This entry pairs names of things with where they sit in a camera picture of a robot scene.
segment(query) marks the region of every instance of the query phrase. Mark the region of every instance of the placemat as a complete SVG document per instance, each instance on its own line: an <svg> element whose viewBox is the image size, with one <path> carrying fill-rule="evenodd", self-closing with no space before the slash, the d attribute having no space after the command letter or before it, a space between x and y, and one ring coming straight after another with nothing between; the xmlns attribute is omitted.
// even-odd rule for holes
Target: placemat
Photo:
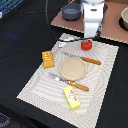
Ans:
<svg viewBox="0 0 128 128"><path fill-rule="evenodd" d="M63 33L60 39L64 40L69 37L79 38ZM80 42L81 41L70 42L67 43L65 47L59 48L60 42L58 41L52 48L55 67L44 69L43 64L41 64L17 98L55 115L76 127L94 128L118 47L93 41L92 49L84 51L80 48ZM48 77L49 72L60 76L58 67L62 60L68 58L68 56L64 55L61 51L101 61L101 65L85 62L87 63L88 72L83 79L76 82L89 87L90 90L85 92L73 87L81 103L81 106L74 110L71 110L63 93L63 88L68 85Z"/></svg>

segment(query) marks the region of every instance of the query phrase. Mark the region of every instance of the plate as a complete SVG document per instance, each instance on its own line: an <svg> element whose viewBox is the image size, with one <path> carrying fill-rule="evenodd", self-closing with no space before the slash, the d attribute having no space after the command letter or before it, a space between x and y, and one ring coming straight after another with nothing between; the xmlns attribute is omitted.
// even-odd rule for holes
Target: plate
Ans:
<svg viewBox="0 0 128 128"><path fill-rule="evenodd" d="M86 75L87 65L85 61L78 57L70 57L60 64L59 71L66 80L76 81Z"/></svg>

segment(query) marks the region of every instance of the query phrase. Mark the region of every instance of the cup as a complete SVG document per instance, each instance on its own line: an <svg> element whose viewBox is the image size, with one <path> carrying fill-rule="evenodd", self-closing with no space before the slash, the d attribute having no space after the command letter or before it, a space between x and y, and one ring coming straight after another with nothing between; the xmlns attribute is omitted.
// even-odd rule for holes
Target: cup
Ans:
<svg viewBox="0 0 128 128"><path fill-rule="evenodd" d="M123 25L125 29L128 30L128 7L122 11L121 17L123 19Z"/></svg>

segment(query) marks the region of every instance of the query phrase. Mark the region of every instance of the red tomato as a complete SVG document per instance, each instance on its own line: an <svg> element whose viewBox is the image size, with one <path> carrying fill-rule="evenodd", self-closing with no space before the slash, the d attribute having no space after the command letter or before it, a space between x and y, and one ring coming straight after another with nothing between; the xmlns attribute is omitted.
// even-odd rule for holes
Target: red tomato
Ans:
<svg viewBox="0 0 128 128"><path fill-rule="evenodd" d="M84 41L81 42L81 48L83 50L90 50L92 48L92 41L88 40L87 43L84 43Z"/></svg>

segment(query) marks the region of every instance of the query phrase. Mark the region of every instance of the yellow butter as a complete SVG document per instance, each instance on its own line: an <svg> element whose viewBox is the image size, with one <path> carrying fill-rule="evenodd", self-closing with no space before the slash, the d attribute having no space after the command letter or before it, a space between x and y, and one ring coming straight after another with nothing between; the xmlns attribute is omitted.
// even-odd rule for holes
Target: yellow butter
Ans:
<svg viewBox="0 0 128 128"><path fill-rule="evenodd" d="M54 67L54 61L51 51L42 52L42 59L44 68Z"/></svg>
<svg viewBox="0 0 128 128"><path fill-rule="evenodd" d="M77 99L77 96L71 86L63 88L63 91L64 91L64 94L68 100L68 103L69 103L71 109L80 107L80 102Z"/></svg>

